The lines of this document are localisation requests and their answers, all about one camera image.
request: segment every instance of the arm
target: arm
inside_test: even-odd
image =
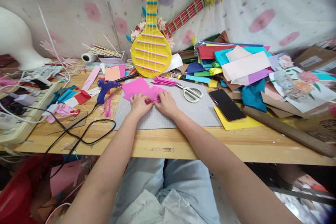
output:
[[[102,155],[99,157],[78,195],[74,199],[62,224],[108,223],[120,182],[131,156],[135,128],[153,102],[146,105],[149,96],[131,98],[132,109],[126,116]]]
[[[241,223],[301,223],[229,148],[179,110],[170,92],[159,96],[161,104],[155,106],[174,120],[217,176]]]

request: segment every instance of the black phone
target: black phone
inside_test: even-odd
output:
[[[228,121],[236,121],[246,118],[246,115],[223,89],[211,91],[209,92],[209,95]]]

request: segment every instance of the scissors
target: scissors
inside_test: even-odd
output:
[[[188,102],[196,103],[203,97],[202,91],[195,87],[185,87],[177,82],[176,86],[183,89],[183,96]]]

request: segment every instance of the gray cutting mat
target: gray cutting mat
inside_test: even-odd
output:
[[[179,109],[181,109],[187,116],[189,116],[192,120],[194,120],[202,127],[222,125],[214,110],[214,107],[216,105],[212,101],[211,97],[208,95],[207,90],[205,89],[203,84],[191,83],[177,79],[174,80],[178,81],[178,83],[180,83],[181,85],[198,88],[203,92],[202,99],[200,99],[197,103],[190,103],[184,98],[182,89],[176,86],[159,85],[163,89],[171,92]],[[134,81],[134,79],[126,80],[125,83],[129,83],[131,81]],[[153,86],[153,84],[151,83],[153,79],[145,79],[145,81],[149,84],[150,87]],[[122,91],[118,109],[115,113],[116,115],[114,120],[116,121],[117,125],[114,130],[118,130],[120,128],[126,115],[131,110],[131,103],[123,98],[124,95],[125,92]],[[149,130],[160,128],[177,128],[177,126],[169,117],[163,115],[160,111],[156,109],[155,106],[153,106],[153,108],[140,119],[136,128],[137,130]]]

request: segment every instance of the yellow pipa model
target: yellow pipa model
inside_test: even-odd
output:
[[[157,2],[147,0],[146,27],[133,42],[131,51],[135,68],[147,78],[164,73],[172,61],[170,46],[156,25]]]

